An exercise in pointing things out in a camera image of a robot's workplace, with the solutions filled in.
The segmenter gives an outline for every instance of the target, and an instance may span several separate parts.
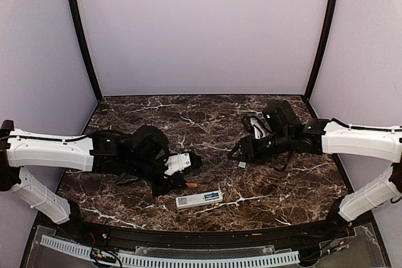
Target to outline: small white rectangular box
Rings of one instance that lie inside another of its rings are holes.
[[[213,203],[222,202],[222,192],[210,191],[209,193],[202,193],[190,196],[182,196],[176,198],[176,205],[178,209],[190,208],[195,206],[208,205]]]

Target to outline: white backdrop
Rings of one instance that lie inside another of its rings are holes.
[[[0,0],[0,41],[0,124],[12,119],[30,132],[80,134],[96,99],[68,0]],[[51,190],[62,173],[29,170]],[[0,208],[0,268],[17,268],[37,211],[3,192]]]
[[[79,0],[104,95],[302,94],[327,0]]]
[[[320,117],[352,124],[402,125],[402,0],[337,0],[312,96]],[[389,163],[342,156],[355,189]],[[402,267],[402,202],[374,210],[393,267]]]

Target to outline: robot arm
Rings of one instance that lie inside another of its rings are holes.
[[[151,126],[134,134],[96,131],[88,136],[35,134],[15,129],[12,121],[4,121],[0,129],[0,191],[14,193],[56,224],[79,216],[78,206],[54,194],[24,166],[131,174],[150,181],[154,196],[160,196],[186,188],[183,175],[200,164],[194,153],[170,154],[167,137]]]
[[[257,139],[243,137],[228,158],[245,163],[264,164],[285,152],[311,154],[357,154],[390,161],[391,165],[375,180],[357,192],[337,200],[327,220],[351,222],[364,212],[402,194],[402,128],[362,127],[336,119],[311,119],[302,125],[286,101],[263,110],[272,134]]]

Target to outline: qr code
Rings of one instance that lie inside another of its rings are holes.
[[[178,198],[178,204],[179,205],[186,205],[188,203],[187,198],[183,197],[183,198]]]

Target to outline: brown marble surface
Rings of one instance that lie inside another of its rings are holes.
[[[246,133],[244,115],[257,115],[266,104],[285,99],[300,120],[310,118],[300,97],[271,95],[194,95],[107,97],[87,132],[134,132],[148,124],[161,129],[172,152],[192,150],[203,166],[186,176],[198,188],[154,198],[145,181],[116,186],[117,176],[67,171],[58,193],[80,205],[84,220],[121,227],[170,231],[232,231],[282,227],[322,220],[331,203],[347,193],[329,156],[296,154],[283,172],[269,164],[246,169],[226,158]],[[221,189],[217,205],[178,210],[177,196]]]

